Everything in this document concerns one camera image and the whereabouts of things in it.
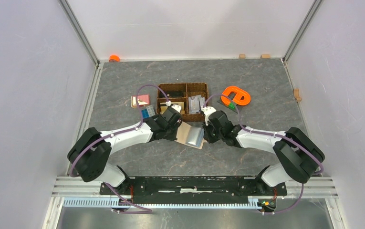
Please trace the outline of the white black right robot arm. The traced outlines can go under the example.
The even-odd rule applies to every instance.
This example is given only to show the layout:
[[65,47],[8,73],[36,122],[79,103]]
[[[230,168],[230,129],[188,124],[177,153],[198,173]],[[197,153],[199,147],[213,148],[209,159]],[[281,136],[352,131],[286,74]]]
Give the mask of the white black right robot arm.
[[221,140],[228,146],[254,148],[277,156],[278,164],[267,166],[258,174],[255,187],[262,195],[289,180],[305,184],[312,175],[323,170],[324,153],[297,127],[278,132],[258,130],[234,125],[224,111],[211,106],[203,108],[202,112],[205,116],[204,138],[208,143]]

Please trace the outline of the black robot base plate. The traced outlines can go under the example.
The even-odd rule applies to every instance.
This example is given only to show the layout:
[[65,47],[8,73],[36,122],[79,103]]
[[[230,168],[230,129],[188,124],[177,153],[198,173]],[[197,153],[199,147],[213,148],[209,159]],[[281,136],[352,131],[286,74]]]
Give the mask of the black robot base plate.
[[285,183],[254,176],[132,177],[115,188],[135,204],[244,204],[248,197],[286,196]]

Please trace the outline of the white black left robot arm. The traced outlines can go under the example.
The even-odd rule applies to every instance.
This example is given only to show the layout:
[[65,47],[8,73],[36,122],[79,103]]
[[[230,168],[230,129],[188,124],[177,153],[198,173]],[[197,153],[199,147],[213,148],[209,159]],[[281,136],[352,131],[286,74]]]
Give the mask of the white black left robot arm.
[[182,123],[181,106],[171,105],[163,114],[144,119],[141,123],[112,131],[88,128],[67,154],[70,175],[78,174],[84,182],[101,181],[111,185],[117,194],[130,188],[126,173],[108,163],[111,154],[130,146],[161,139],[174,141]]

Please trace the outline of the beige leather card holder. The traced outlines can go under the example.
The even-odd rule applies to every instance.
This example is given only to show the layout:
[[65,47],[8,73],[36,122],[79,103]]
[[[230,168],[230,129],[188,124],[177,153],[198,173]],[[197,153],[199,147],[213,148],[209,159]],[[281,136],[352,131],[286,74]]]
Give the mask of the beige leather card holder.
[[175,142],[193,147],[196,149],[202,149],[204,140],[204,129],[202,127],[191,126],[185,122],[177,129]]

